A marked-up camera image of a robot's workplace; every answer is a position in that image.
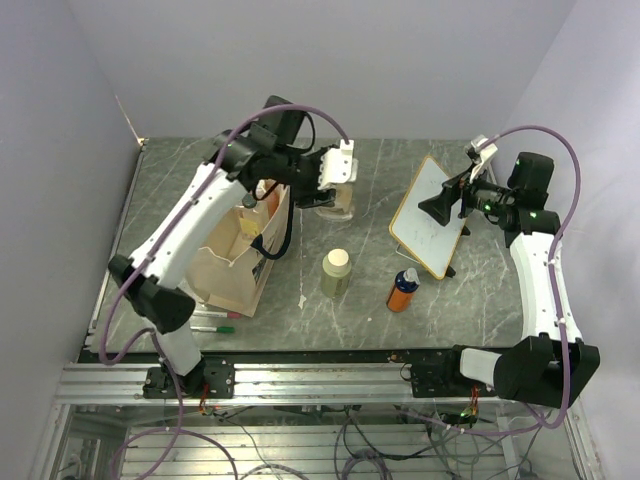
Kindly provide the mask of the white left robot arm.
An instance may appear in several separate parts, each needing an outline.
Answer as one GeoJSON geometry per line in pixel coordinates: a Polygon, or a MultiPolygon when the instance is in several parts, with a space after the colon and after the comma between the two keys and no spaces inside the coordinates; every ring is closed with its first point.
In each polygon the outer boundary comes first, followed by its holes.
{"type": "Polygon", "coordinates": [[[160,371],[182,397],[202,390],[206,361],[190,330],[195,300],[179,283],[208,234],[262,180],[288,188],[288,213],[325,206],[335,197],[321,181],[328,148],[291,145],[311,114],[335,122],[316,107],[271,96],[261,110],[215,137],[212,157],[198,166],[191,185],[150,238],[130,255],[109,260],[117,299],[126,299],[146,322],[134,336],[149,334],[161,358],[160,371]]]}

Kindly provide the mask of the amber liquid bottle white cap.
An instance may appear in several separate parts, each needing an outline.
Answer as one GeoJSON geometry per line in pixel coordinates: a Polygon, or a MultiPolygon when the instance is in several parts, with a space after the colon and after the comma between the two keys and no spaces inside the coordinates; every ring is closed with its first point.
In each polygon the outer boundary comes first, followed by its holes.
{"type": "Polygon", "coordinates": [[[353,204],[354,186],[351,183],[340,184],[335,189],[334,205],[318,207],[316,214],[329,221],[348,221],[353,218],[355,206],[353,204]]]}

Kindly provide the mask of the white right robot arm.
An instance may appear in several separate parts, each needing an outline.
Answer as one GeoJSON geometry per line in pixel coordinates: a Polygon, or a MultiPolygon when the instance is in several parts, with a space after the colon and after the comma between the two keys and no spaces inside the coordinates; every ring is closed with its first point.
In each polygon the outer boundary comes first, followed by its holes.
{"type": "Polygon", "coordinates": [[[521,340],[501,352],[458,347],[456,362],[440,373],[450,394],[465,394],[475,383],[498,397],[559,410],[570,407],[600,365],[599,350],[584,342],[571,314],[561,265],[561,222],[546,209],[554,171],[551,158],[522,152],[505,186],[485,178],[491,155],[470,148],[470,166],[442,184],[420,210],[446,226],[458,216],[483,214],[498,226],[514,262],[523,307],[521,340]]]}

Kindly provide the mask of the clear square bottle black cap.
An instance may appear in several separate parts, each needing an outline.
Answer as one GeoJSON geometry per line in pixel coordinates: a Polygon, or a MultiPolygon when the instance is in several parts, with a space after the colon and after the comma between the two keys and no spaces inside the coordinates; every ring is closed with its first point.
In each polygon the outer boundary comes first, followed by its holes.
{"type": "Polygon", "coordinates": [[[260,232],[260,213],[257,210],[258,202],[251,194],[247,194],[241,200],[239,209],[239,223],[246,239],[254,239],[260,232]]]}

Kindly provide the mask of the pink liquid bottle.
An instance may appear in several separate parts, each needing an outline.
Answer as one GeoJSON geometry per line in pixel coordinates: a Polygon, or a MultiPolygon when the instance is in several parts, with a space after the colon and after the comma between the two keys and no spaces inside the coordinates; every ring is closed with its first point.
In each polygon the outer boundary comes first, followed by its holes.
{"type": "Polygon", "coordinates": [[[271,193],[269,193],[265,197],[264,201],[266,202],[266,205],[267,205],[267,211],[268,211],[269,217],[272,218],[280,204],[278,190],[275,189],[271,193]]]}

